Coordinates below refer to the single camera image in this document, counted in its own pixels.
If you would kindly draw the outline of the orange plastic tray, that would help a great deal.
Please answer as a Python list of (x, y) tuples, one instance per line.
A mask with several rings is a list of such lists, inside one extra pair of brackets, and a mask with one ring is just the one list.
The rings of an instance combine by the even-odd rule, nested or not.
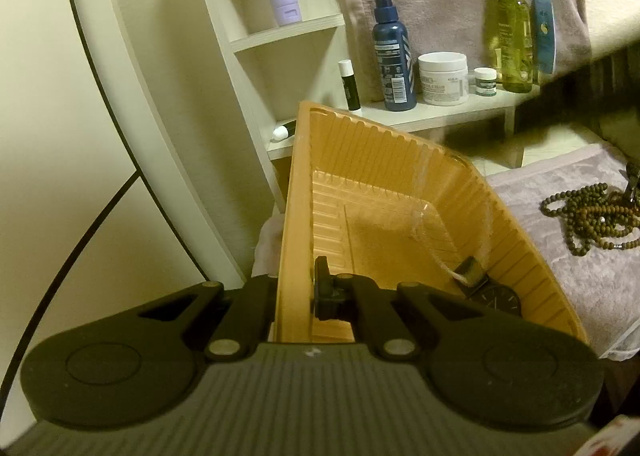
[(516, 291), (523, 316), (577, 339), (586, 331), (550, 267), (474, 165), (454, 151), (304, 101), (296, 118), (276, 311), (282, 342), (342, 340), (314, 327), (314, 262), (393, 289), (446, 292), (474, 257)]

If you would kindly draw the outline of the black wrist watch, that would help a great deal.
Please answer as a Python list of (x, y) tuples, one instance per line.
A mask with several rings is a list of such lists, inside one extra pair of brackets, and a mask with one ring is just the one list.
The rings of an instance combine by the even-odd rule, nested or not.
[(522, 316), (521, 300), (510, 287), (490, 278), (475, 257), (467, 257), (455, 270), (454, 282), (466, 300), (514, 316)]

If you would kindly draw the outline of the small tube lying down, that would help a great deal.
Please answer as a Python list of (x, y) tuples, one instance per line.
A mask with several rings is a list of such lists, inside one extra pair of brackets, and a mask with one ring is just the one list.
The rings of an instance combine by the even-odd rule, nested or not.
[(285, 141), (285, 139), (292, 137), (295, 134), (295, 131), (296, 131), (295, 120), (291, 120), (281, 125), (278, 125), (272, 131), (271, 142), (273, 143), (283, 142)]

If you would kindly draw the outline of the black white lip balm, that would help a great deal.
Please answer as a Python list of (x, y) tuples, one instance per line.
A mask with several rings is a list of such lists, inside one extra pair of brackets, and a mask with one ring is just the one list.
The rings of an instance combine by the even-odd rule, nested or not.
[(352, 67), (352, 60), (340, 60), (338, 62), (338, 69), (340, 69), (341, 73), (348, 110), (351, 112), (359, 111), (361, 109), (361, 104), (354, 67)]

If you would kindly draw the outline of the blue spray bottle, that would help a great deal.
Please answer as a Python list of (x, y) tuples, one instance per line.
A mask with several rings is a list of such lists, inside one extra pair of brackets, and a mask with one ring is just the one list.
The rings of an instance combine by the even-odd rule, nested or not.
[(416, 84), (408, 30), (399, 20), (393, 0), (374, 0), (374, 51), (385, 108), (406, 111), (416, 107)]

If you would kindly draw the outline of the white cream jar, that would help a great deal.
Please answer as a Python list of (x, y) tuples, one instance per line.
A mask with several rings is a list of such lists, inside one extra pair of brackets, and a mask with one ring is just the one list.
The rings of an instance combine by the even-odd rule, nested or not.
[(418, 66), (427, 104), (457, 106), (468, 99), (468, 60), (462, 52), (427, 52), (418, 57)]

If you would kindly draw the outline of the mauve fuzzy mat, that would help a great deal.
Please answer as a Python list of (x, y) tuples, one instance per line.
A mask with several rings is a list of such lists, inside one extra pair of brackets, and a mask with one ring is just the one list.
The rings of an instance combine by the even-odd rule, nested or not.
[(639, 353), (639, 251), (593, 248), (574, 257), (561, 221), (542, 215), (542, 199), (595, 183), (623, 188), (625, 157), (592, 144), (487, 177), (489, 185), (533, 239), (584, 325), (600, 358), (621, 362)]

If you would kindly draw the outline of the small green-label jar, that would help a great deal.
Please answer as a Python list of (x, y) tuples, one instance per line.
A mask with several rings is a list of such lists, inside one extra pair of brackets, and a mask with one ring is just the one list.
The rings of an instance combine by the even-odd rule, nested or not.
[(494, 68), (477, 67), (474, 69), (474, 88), (478, 96), (496, 96), (498, 92), (498, 72)]

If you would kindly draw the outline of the green olive spray bottle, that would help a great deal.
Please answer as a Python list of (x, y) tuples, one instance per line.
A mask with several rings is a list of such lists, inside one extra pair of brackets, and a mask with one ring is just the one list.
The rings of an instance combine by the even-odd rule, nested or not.
[(533, 88), (533, 37), (526, 0), (497, 0), (499, 70), (511, 93)]

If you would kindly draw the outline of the white corner shelf unit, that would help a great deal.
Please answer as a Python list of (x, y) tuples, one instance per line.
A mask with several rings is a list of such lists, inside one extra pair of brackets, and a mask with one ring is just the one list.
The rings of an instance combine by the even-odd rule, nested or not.
[(303, 100), (346, 106), (338, 63), (355, 56), (344, 0), (299, 0), (302, 19), (279, 26), (269, 0), (205, 0), (224, 67), (277, 211), (285, 208), (292, 139), (272, 132)]

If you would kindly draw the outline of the grey-green cushion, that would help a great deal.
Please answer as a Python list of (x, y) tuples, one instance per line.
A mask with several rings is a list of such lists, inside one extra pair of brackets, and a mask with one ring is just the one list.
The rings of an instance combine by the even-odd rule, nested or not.
[(639, 109), (614, 111), (599, 120), (600, 134), (628, 157), (638, 158), (640, 151)]

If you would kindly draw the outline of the blue white tube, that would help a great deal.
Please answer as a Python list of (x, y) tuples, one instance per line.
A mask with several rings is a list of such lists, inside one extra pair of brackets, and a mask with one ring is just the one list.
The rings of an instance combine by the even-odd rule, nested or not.
[(532, 30), (537, 71), (552, 75), (556, 61), (555, 16), (552, 0), (532, 0)]

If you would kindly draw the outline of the white round mirror frame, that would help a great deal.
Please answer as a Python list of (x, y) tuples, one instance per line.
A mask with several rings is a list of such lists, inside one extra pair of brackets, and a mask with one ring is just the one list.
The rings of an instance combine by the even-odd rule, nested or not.
[(171, 142), (116, 0), (70, 0), (70, 7), (105, 109), (164, 222), (202, 277), (241, 287), (245, 276)]

